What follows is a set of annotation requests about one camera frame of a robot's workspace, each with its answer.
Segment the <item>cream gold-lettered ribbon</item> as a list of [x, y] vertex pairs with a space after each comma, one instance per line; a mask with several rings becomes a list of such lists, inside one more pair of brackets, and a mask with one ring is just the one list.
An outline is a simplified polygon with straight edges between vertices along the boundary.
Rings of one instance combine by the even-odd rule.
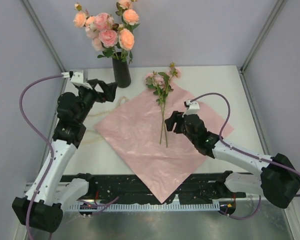
[[93, 144], [93, 143], [98, 143], [98, 142], [102, 142], [105, 140], [105, 138], [94, 129], [93, 124], [92, 124], [92, 120], [96, 120], [100, 117], [105, 117], [107, 116], [110, 112], [112, 112], [114, 109], [120, 107], [122, 104], [128, 102], [130, 99], [126, 96], [121, 96], [117, 102], [116, 105], [113, 109], [110, 110], [105, 110], [105, 111], [101, 111], [101, 112], [97, 112], [94, 114], [89, 114], [87, 116], [87, 118], [85, 119], [84, 123], [87, 124], [87, 130], [85, 131], [83, 140], [81, 141], [81, 145], [89, 145], [89, 144]]

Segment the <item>pink rose stem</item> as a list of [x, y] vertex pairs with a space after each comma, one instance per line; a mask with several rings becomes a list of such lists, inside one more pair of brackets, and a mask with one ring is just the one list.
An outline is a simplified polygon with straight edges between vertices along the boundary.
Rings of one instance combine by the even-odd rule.
[[118, 34], [113, 30], [114, 19], [108, 13], [99, 13], [94, 17], [94, 27], [98, 32], [97, 40], [99, 42], [99, 50], [107, 58], [118, 59], [116, 53], [116, 45], [118, 43]]
[[155, 101], [159, 106], [161, 112], [161, 130], [159, 144], [162, 143], [164, 138], [166, 147], [168, 147], [168, 135], [165, 127], [165, 110], [168, 95], [173, 91], [171, 87], [173, 77], [174, 75], [170, 71], [153, 71], [145, 76], [145, 85], [149, 90], [152, 90], [153, 94], [156, 96]]
[[85, 28], [85, 33], [92, 41], [97, 52], [102, 52], [99, 58], [115, 58], [115, 45], [118, 43], [118, 34], [115, 30], [98, 31], [91, 27]]

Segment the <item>purple wrapping paper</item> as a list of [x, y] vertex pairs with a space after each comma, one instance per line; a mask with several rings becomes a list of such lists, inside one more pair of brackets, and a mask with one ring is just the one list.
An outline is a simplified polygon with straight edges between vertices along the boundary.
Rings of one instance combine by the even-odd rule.
[[161, 110], [149, 89], [96, 119], [94, 129], [105, 139], [101, 174], [135, 174], [148, 183], [181, 183], [192, 173], [234, 170], [233, 164], [201, 155], [182, 134], [167, 132], [160, 144]]

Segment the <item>peach rose stem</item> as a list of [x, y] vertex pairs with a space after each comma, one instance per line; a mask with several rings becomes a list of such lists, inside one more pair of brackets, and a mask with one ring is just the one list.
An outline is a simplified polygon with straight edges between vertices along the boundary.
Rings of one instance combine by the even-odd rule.
[[140, 17], [134, 10], [134, 3], [137, 0], [118, 0], [116, 2], [115, 14], [121, 18], [124, 28], [133, 32], [139, 25]]
[[95, 17], [91, 16], [87, 10], [84, 10], [82, 5], [79, 3], [74, 4], [74, 9], [77, 11], [74, 19], [73, 25], [76, 28], [90, 27], [90, 25], [94, 22]]
[[117, 29], [118, 35], [118, 48], [121, 49], [121, 60], [122, 62], [127, 62], [128, 64], [133, 62], [132, 49], [135, 44], [135, 37], [133, 33], [120, 24]]

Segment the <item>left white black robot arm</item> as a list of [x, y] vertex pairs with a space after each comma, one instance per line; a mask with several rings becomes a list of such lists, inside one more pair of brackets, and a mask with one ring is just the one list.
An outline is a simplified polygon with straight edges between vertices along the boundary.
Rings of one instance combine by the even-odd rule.
[[90, 174], [78, 174], [63, 190], [57, 192], [59, 182], [70, 159], [79, 148], [86, 132], [84, 121], [94, 103], [113, 102], [117, 83], [88, 80], [87, 86], [77, 86], [78, 94], [65, 92], [57, 100], [58, 123], [42, 168], [24, 197], [12, 202], [20, 223], [30, 228], [54, 233], [61, 224], [64, 212], [81, 197], [92, 199], [97, 193]]

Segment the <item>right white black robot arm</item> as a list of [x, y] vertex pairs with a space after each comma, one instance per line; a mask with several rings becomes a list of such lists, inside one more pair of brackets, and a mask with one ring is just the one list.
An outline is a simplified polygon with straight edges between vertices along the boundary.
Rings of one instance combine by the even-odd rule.
[[245, 192], [264, 196], [274, 206], [286, 209], [300, 190], [300, 175], [283, 154], [256, 154], [233, 145], [210, 132], [197, 114], [173, 111], [164, 121], [169, 132], [185, 135], [202, 155], [236, 165], [249, 174], [227, 172], [216, 185], [221, 197]]

